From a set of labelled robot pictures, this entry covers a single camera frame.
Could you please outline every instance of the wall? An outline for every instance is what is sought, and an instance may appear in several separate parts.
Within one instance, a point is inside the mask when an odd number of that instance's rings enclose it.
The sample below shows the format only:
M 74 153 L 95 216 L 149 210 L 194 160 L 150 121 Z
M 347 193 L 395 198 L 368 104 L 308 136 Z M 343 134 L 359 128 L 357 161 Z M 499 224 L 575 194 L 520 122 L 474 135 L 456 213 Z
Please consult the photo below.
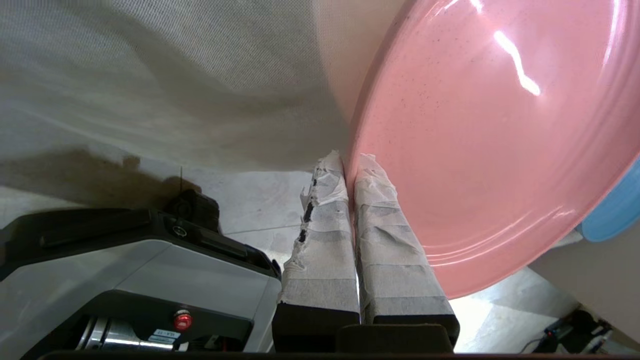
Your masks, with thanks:
M 602 243 L 552 249 L 530 267 L 640 341 L 640 223 Z

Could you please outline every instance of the white tile floor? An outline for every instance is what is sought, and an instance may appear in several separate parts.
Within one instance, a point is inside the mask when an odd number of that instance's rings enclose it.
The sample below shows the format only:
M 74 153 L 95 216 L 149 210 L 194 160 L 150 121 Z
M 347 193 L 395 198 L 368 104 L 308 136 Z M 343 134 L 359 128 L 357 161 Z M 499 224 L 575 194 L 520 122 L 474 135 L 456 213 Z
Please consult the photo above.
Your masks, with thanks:
M 0 226 L 17 216 L 76 206 L 160 206 L 180 190 L 180 167 L 136 159 L 20 114 L 2 120 Z M 283 263 L 298 235 L 299 194 L 307 172 L 225 174 L 183 168 L 184 186 L 201 187 L 221 208 L 223 232 Z M 518 352 L 544 326 L 576 306 L 529 269 L 453 300 L 461 324 L 457 352 Z

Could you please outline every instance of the label sticker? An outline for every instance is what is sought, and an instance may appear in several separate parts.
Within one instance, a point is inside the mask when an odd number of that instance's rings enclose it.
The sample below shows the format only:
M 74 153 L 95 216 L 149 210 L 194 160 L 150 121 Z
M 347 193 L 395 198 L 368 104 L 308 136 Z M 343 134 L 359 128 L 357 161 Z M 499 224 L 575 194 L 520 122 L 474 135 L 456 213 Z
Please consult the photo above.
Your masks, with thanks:
M 154 335 L 164 336 L 164 337 L 167 337 L 167 338 L 174 338 L 174 339 L 177 339 L 177 338 L 180 337 L 180 333 L 179 332 L 169 331 L 169 330 L 162 330 L 162 329 L 156 329 L 156 331 L 154 331 Z
M 149 336 L 149 341 L 153 341 L 154 343 L 163 343 L 163 344 L 173 345 L 173 342 L 175 341 L 175 339 L 165 338 L 164 336 L 151 335 Z

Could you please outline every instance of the black cable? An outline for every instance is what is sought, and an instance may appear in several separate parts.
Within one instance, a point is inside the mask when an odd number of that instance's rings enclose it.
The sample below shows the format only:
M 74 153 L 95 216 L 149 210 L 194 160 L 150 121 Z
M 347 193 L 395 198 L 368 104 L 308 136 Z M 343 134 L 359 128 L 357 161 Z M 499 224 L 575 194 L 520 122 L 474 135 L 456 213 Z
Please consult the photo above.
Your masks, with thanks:
M 530 342 L 528 342 L 526 345 L 524 345 L 524 347 L 522 347 L 522 350 L 518 353 L 518 354 L 522 354 L 524 352 L 524 350 L 527 349 L 527 347 L 533 343 L 535 343 L 536 341 L 539 343 L 542 340 L 544 340 L 544 338 L 540 338 L 540 339 L 535 339 L 535 340 L 531 340 Z

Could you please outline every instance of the red light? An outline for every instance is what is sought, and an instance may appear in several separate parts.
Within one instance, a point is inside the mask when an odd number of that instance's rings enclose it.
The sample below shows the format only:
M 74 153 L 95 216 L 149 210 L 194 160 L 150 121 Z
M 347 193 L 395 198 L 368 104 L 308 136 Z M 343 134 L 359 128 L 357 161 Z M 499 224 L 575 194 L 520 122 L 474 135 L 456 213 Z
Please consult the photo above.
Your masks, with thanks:
M 178 314 L 173 318 L 173 327 L 178 331 L 185 331 L 191 327 L 193 318 L 191 315 L 184 313 Z

